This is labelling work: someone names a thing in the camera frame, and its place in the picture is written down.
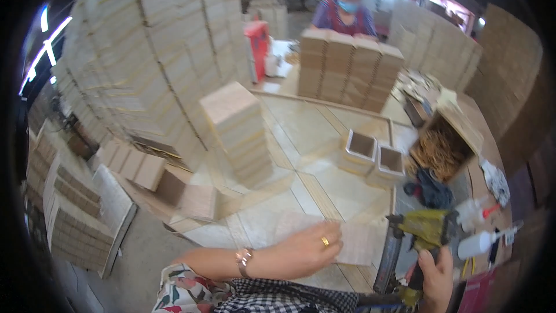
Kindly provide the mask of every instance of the yellow nail gun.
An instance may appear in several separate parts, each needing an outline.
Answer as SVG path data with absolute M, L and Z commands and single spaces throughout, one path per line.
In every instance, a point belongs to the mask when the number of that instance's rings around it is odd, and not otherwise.
M 404 233 L 413 235 L 411 248 L 417 252 L 423 249 L 430 251 L 436 262 L 440 247 L 447 245 L 456 236 L 457 216 L 458 212 L 450 210 L 420 210 L 406 215 L 387 216 L 386 242 L 372 287 L 375 293 L 396 294 L 403 305 L 414 309 L 423 297 L 423 272 L 419 264 L 415 266 L 407 286 L 400 285 L 395 278 Z

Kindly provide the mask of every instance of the face mask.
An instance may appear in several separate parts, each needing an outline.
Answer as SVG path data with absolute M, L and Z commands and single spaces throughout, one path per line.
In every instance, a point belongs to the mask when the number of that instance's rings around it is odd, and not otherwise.
M 343 1 L 343 0 L 338 0 L 338 5 L 339 7 L 342 8 L 342 10 L 350 13 L 350 14 L 354 14 L 357 12 L 357 9 L 359 7 L 359 4 L 357 3 L 348 3 L 347 1 Z

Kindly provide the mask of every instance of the wristwatch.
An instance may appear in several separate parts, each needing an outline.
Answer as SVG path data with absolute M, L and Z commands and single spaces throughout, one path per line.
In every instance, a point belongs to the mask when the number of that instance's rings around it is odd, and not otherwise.
M 247 275 L 245 268 L 247 267 L 247 262 L 249 262 L 249 260 L 251 260 L 252 258 L 253 258 L 252 248 L 240 249 L 236 253 L 237 266 L 243 278 L 251 279 L 251 277 Z

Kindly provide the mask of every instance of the person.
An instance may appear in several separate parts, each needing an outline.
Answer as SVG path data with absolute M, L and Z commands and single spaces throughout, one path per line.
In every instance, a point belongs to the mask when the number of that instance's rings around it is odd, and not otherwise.
M 361 4 L 361 0 L 322 0 L 310 28 L 332 29 L 378 40 L 371 12 Z
M 153 312 L 354 313 L 353 292 L 290 282 L 333 264 L 342 247 L 340 224 L 322 222 L 259 250 L 196 248 L 163 269 Z M 442 248 L 437 264 L 423 251 L 418 262 L 424 274 L 421 312 L 445 312 L 453 280 L 450 251 Z

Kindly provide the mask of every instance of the glue bottle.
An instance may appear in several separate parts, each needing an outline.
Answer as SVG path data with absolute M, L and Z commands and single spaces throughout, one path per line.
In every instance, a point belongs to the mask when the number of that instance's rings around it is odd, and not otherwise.
M 481 199 L 469 198 L 455 207 L 455 210 L 458 212 L 456 222 L 462 226 L 464 232 L 471 232 L 475 229 L 475 226 L 481 225 L 484 222 L 486 218 L 483 218 L 482 206 L 487 201 L 488 196 L 484 196 Z
M 514 225 L 515 226 L 498 233 L 482 231 L 481 233 L 477 233 L 469 238 L 466 238 L 465 240 L 462 240 L 458 246 L 458 257 L 460 260 L 465 260 L 467 258 L 486 253 L 490 249 L 490 246 L 494 244 L 498 238 L 504 236 L 505 234 L 515 234 L 523 226 L 523 223 Z

